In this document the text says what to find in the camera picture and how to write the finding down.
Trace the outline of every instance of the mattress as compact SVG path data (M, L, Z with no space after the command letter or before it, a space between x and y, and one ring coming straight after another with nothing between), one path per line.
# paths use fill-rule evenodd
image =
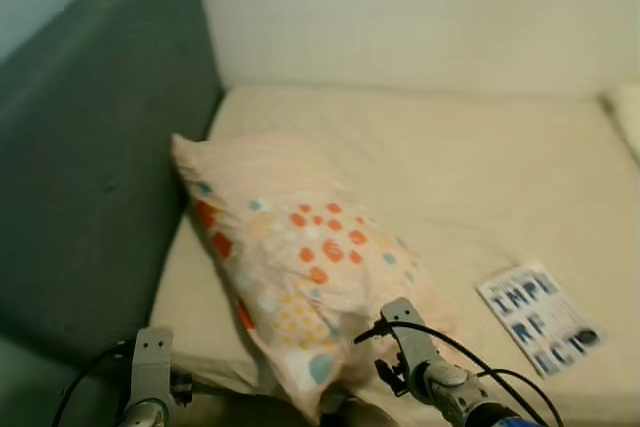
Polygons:
M244 86L227 96L210 138L272 130L313 142L376 220L421 254L478 355L536 381L567 425L638 424L638 168L596 102ZM608 333L591 357L544 381L474 290L531 261ZM173 331L175 361L195 374L278 395L229 294L185 215L151 324ZM377 379L356 394L401 425L446 425Z

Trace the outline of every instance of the gray headboard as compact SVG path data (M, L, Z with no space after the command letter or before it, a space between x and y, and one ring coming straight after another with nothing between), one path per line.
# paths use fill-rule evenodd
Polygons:
M0 67L0 330L79 361L143 326L222 94L201 0L78 0Z

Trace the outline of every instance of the beige mattress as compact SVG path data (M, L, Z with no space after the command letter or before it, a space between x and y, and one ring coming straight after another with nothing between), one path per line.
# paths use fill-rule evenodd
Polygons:
M210 137L267 130L316 144L377 220L421 253L478 355L537 381L567 425L638 425L638 168L598 104L247 86L229 94ZM545 381L474 290L534 260L608 332L592 357ZM151 324L173 331L176 362L196 374L241 392L277 393L186 216ZM402 425L445 425L378 380L358 395Z

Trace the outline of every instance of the pillowcase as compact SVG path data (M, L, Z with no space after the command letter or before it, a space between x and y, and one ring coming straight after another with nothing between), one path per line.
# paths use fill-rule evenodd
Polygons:
M640 162L640 80L612 89L605 98L636 160Z
M428 325L456 319L419 258L369 216L328 160L287 134L173 138L196 212L241 299L239 313L293 404L319 421L323 391L396 362L389 337L353 345L381 307L409 299Z

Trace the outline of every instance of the wire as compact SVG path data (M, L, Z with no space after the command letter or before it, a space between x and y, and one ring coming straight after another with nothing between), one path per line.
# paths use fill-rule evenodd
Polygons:
M134 345L135 342L132 341L116 345L115 347L105 350L100 355L92 359L87 365L85 365L80 373L76 376L76 378L73 379L73 382L71 382L71 384L69 384L69 387L66 389L64 397L62 397L62 401L60 401L60 405L58 405L58 410L56 411L56 415L53 418L51 427L59 427L60 421L62 420L62 415L64 414L64 410L66 409L69 400L71 400L71 395L73 394L73 391L76 390L76 387L78 387L78 384L80 384L82 379L89 375L91 371L100 364L100 362L110 356L129 355L130 357L133 352L132 347Z
M466 355L471 361L473 361L473 363L475 363L478 367L480 367L483 371L487 371L488 372L487 375L490 375L493 378L493 380L495 380L498 384L500 384L500 386L504 390L506 390L511 395L511 397L513 397L522 406L524 410L527 411L527 413L531 416L533 420L538 422L543 427L548 427L548 424L544 421L544 419L540 417L540 415L533 409L533 407L529 405L529 403L518 393L517 390L511 387L511 385L502 377L500 377L497 374L494 374L493 369L486 362L484 362L480 357L478 357L476 354L471 352L469 349L467 349L464 345L460 344L458 341L452 339L446 334L443 334L442 332L438 332L437 330L431 329L424 325L414 324L413 322L393 321L393 322L388 322L386 325L389 328L405 327L407 329L419 330L420 332L424 332L433 337L436 337L437 339L440 339L443 342L446 342L450 346L454 347L456 350L459 350L464 355Z
M544 400L544 403L547 404L547 407L549 407L549 410L551 411L551 414L553 415L553 418L555 419L556 424L558 424L558 427L564 427L564 422L562 422L562 418L560 417L560 413L556 409L555 405L553 405L553 402L551 402L551 399L549 397L547 397L547 395L542 391L542 389L540 387L538 387L536 384L534 384L527 377L525 377L522 374L519 374L518 372L514 372L513 370L509 370L509 369L484 370L484 371L478 373L477 376L478 376L478 378L485 377L487 375L492 376L492 373L493 374L501 374L501 375L510 375L512 377L515 377L515 378L520 379L521 381L523 381L525 384L527 384L529 387L531 387L533 390L535 390L536 393L542 398L542 400Z

